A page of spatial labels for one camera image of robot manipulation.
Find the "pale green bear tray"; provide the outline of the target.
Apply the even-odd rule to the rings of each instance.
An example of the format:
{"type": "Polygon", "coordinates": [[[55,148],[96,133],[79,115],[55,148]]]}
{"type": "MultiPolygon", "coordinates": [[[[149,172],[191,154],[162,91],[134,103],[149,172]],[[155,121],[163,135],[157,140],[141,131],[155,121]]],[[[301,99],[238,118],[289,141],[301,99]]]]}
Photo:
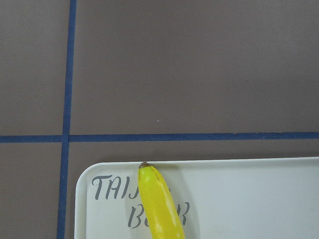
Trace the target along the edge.
{"type": "MultiPolygon", "coordinates": [[[[319,159],[156,161],[188,239],[316,239],[319,159]]],[[[79,177],[77,239],[149,239],[138,162],[98,163],[79,177]]]]}

